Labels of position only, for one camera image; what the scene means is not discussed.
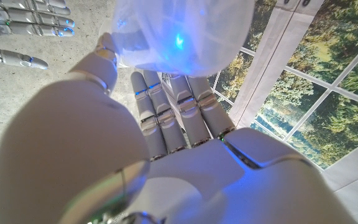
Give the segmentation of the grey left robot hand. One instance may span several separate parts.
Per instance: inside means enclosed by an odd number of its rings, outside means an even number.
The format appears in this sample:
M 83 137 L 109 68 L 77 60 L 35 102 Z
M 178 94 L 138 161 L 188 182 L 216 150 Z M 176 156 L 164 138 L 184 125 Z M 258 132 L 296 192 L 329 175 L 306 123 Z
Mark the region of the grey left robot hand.
M 110 34 L 41 89 L 0 142 L 0 223 L 353 223 L 318 169 L 237 129 L 205 78 L 173 77 L 184 128 L 155 72 L 131 77 L 137 122 L 110 94 Z

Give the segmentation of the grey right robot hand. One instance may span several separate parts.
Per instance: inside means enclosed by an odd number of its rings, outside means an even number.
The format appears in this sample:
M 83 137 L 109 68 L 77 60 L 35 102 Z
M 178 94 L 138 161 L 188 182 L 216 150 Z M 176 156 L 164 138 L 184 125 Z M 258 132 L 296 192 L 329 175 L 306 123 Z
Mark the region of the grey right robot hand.
M 72 37 L 75 22 L 64 0 L 0 0 L 0 35 Z M 37 57 L 0 49 L 0 63 L 45 70 Z

